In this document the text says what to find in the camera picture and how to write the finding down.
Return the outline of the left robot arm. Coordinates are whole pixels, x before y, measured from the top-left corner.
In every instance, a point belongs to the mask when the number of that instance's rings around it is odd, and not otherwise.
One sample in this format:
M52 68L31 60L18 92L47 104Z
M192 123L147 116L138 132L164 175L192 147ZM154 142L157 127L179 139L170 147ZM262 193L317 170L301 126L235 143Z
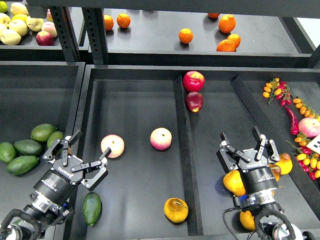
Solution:
M48 227L62 224L74 214L69 203L79 184L93 191L108 175L107 148L97 161L85 163L71 154L72 145L82 132L76 131L64 139L57 138L44 153L43 159L52 164L34 185L35 198L24 209L12 209L0 225L2 240L37 240Z

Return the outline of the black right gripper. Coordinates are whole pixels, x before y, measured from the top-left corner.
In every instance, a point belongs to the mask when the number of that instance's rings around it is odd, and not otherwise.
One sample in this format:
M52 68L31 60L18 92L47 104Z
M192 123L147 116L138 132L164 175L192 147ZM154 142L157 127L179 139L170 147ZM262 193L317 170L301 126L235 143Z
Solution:
M257 126L251 131L255 139L261 138ZM220 138L222 142L216 153L217 157L226 173L232 170L239 171L246 194L278 188L275 175L269 166L269 163L274 164L280 160L274 140L260 139L256 148L238 150L229 144L224 131L221 132Z

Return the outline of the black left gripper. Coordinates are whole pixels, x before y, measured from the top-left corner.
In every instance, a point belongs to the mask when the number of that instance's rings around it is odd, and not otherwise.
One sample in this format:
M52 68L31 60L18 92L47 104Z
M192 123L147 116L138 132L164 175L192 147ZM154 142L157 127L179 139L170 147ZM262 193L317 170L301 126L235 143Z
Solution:
M37 197L33 202L36 209L62 207L79 184L93 191L108 175L107 157L112 150L107 147L99 160L84 163L80 158L69 153L71 145L82 136L77 130L67 139L56 139L45 152L43 159L52 163L52 167L35 184Z

